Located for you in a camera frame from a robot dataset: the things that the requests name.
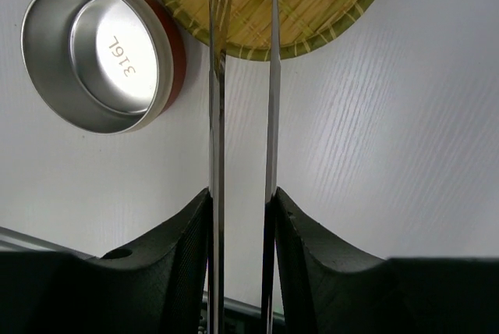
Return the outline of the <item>round bamboo tray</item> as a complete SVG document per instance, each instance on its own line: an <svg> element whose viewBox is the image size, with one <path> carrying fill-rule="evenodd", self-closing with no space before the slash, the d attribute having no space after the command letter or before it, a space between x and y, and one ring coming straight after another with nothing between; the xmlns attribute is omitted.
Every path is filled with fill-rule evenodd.
<svg viewBox="0 0 499 334"><path fill-rule="evenodd" d="M208 0L162 0L176 21L198 41L209 42ZM344 33L374 0L278 0L281 58L310 53ZM271 0L232 0L228 55L252 61L270 58Z"/></svg>

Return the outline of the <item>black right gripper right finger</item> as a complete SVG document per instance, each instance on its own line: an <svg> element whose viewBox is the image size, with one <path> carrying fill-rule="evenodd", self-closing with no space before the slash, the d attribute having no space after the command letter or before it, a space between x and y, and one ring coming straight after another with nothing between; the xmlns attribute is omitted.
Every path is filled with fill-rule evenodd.
<svg viewBox="0 0 499 334"><path fill-rule="evenodd" d="M290 333L495 333L495 258L369 254L275 196L276 243Z"/></svg>

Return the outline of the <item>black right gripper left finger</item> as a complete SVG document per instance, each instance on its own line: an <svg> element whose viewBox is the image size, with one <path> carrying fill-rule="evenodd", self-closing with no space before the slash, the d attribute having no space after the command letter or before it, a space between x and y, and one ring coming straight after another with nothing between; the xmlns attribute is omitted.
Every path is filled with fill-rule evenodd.
<svg viewBox="0 0 499 334"><path fill-rule="evenodd" d="M1 255L4 333L195 333L207 265L211 197L102 258Z"/></svg>

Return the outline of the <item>steel food tongs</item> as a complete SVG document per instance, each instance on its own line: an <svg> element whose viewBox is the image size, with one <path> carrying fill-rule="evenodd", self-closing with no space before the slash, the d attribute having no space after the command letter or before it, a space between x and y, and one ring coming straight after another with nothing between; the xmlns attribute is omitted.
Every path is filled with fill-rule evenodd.
<svg viewBox="0 0 499 334"><path fill-rule="evenodd" d="M261 288L261 331L273 331L274 197L277 191L278 126L281 89L281 42L278 0L271 0L271 50L265 176L264 244ZM225 59L232 0L209 0L209 120L212 200L211 248L208 257L208 331L225 330Z"/></svg>

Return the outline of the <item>aluminium front rail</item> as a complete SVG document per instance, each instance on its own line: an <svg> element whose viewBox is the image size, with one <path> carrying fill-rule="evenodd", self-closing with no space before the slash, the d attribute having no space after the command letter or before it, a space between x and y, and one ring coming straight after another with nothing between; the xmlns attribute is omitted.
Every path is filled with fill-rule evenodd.
<svg viewBox="0 0 499 334"><path fill-rule="evenodd" d="M34 236L1 228L1 252L3 251L59 251L76 255L87 260L94 258L79 250L51 243ZM258 333L260 328L260 309L231 298L225 298L225 333ZM198 333L207 333L207 293L203 294Z"/></svg>

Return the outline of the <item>red steel lunch bowl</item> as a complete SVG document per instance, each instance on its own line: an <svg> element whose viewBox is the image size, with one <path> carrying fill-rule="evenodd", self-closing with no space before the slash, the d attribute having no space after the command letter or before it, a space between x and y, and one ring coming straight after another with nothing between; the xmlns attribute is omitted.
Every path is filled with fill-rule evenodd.
<svg viewBox="0 0 499 334"><path fill-rule="evenodd" d="M157 0L32 0L21 49L47 106L96 134L150 124L186 78L182 36Z"/></svg>

